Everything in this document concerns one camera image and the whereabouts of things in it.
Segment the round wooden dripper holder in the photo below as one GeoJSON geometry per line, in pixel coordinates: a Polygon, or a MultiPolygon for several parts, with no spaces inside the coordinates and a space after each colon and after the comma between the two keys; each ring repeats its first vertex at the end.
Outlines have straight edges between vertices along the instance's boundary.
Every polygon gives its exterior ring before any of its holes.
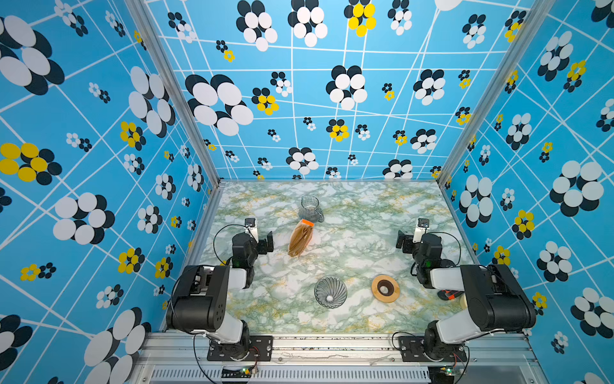
{"type": "Polygon", "coordinates": [[[401,288],[397,281],[388,275],[378,275],[371,284],[374,298],[383,303],[392,303],[401,295],[401,288]]]}

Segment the clear glass carafe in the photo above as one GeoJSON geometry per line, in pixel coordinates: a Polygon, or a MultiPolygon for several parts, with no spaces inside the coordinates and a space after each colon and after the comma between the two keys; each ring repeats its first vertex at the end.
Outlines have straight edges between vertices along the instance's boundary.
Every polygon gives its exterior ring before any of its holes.
{"type": "Polygon", "coordinates": [[[319,199],[313,195],[302,196],[298,217],[312,223],[324,222],[325,216],[320,207],[319,199]]]}

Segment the ribbed glass dripper cone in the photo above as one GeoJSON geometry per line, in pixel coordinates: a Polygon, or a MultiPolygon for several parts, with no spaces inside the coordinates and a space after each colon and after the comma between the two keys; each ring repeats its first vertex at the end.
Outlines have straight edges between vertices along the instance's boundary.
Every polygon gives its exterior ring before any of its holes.
{"type": "Polygon", "coordinates": [[[340,278],[325,276],[314,287],[314,297],[319,305],[327,309],[341,307],[347,299],[347,287],[340,278]]]}

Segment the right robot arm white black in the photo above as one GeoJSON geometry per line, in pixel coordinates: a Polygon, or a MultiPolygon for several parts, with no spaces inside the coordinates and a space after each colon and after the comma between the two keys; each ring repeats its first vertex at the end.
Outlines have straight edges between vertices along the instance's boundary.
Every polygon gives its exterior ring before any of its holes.
{"type": "Polygon", "coordinates": [[[422,337],[427,358],[441,361],[458,355],[466,342],[486,334],[519,333],[535,325],[535,307],[507,265],[457,266],[441,257],[441,237],[435,233],[400,231],[396,248],[413,256],[412,275],[424,288],[458,291],[467,303],[461,312],[428,324],[422,337]]]}

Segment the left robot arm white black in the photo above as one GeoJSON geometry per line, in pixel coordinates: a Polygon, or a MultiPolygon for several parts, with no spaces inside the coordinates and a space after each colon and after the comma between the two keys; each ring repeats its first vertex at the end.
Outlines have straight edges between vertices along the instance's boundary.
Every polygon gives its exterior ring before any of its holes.
{"type": "Polygon", "coordinates": [[[272,232],[257,240],[248,230],[233,236],[230,265],[186,267],[173,289],[166,326],[209,339],[210,362],[270,361],[273,338],[252,335],[246,321],[227,312],[227,301],[229,291],[250,288],[258,256],[273,250],[272,232]]]}

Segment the black orange tool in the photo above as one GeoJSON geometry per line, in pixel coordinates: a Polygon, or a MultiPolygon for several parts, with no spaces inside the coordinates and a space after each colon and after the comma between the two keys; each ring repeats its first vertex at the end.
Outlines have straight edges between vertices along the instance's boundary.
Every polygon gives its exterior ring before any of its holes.
{"type": "Polygon", "coordinates": [[[437,296],[442,301],[451,301],[454,299],[459,299],[463,296],[464,293],[464,291],[441,290],[438,291],[437,296]]]}

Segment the round yellow sponge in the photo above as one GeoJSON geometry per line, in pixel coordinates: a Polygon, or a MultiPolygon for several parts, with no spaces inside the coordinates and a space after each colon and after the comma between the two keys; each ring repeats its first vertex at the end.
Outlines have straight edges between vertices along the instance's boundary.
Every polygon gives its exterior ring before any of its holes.
{"type": "Polygon", "coordinates": [[[461,305],[461,308],[462,308],[463,310],[464,310],[464,309],[467,309],[467,308],[468,308],[467,296],[466,296],[465,294],[463,294],[463,295],[462,295],[462,297],[460,298],[460,300],[461,300],[461,301],[460,301],[460,303],[461,303],[461,304],[460,304],[460,305],[461,305]]]}

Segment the left green circuit board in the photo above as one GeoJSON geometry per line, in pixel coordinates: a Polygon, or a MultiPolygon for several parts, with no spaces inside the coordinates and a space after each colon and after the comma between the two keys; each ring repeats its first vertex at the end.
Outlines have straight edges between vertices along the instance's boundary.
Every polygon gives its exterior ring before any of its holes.
{"type": "Polygon", "coordinates": [[[251,379],[257,374],[257,367],[243,367],[239,369],[223,368],[221,373],[222,379],[251,379]]]}

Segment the green circuit board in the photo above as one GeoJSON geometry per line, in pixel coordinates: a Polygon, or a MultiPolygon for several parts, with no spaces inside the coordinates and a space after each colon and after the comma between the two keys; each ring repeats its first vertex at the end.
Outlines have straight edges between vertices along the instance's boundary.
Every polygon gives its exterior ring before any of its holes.
{"type": "Polygon", "coordinates": [[[455,371],[450,366],[430,366],[429,379],[431,383],[454,384],[455,371]]]}
{"type": "Polygon", "coordinates": [[[243,367],[239,369],[223,368],[221,373],[222,379],[251,379],[257,374],[257,367],[243,367]]]}

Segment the right green circuit board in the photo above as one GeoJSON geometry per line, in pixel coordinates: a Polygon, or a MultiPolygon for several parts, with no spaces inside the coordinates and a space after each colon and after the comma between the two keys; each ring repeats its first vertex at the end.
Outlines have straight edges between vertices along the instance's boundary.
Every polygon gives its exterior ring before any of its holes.
{"type": "Polygon", "coordinates": [[[430,366],[429,379],[431,383],[454,384],[455,371],[450,366],[430,366]]]}

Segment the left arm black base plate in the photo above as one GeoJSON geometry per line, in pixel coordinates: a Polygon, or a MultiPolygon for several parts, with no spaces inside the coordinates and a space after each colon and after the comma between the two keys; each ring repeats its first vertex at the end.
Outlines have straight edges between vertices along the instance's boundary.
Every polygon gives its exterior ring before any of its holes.
{"type": "Polygon", "coordinates": [[[206,359],[209,362],[269,362],[273,352],[272,335],[252,335],[239,343],[210,341],[206,359]]]}

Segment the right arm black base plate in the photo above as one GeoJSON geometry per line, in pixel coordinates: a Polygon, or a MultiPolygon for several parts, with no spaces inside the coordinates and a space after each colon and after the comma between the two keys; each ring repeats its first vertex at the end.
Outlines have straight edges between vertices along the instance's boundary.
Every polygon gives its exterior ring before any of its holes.
{"type": "Polygon", "coordinates": [[[398,348],[404,363],[460,363],[468,358],[468,350],[461,344],[425,340],[422,336],[400,336],[398,348]]]}

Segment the aluminium front frame rail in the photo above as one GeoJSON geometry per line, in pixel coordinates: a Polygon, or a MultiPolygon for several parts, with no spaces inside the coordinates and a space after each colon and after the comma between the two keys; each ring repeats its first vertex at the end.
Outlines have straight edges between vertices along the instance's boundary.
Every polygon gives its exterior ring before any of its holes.
{"type": "Polygon", "coordinates": [[[454,383],[546,383],[523,334],[468,342],[467,361],[404,363],[405,334],[274,334],[269,362],[209,362],[207,339],[179,333],[150,336],[131,383],[431,383],[430,366],[450,366],[454,383]],[[223,368],[257,367],[251,379],[222,379],[223,368]]]}

